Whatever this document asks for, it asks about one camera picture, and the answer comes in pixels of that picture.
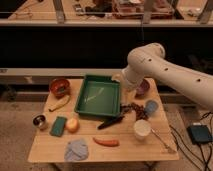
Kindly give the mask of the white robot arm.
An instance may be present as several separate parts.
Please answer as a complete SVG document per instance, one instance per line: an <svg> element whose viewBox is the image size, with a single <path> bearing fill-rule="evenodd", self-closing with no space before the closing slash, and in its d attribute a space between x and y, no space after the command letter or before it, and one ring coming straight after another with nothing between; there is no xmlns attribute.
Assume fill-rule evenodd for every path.
<svg viewBox="0 0 213 171"><path fill-rule="evenodd" d="M150 43L131 50L127 62L126 68L111 77L124 91L135 90L149 76L213 112L213 76L166 61L161 44Z"/></svg>

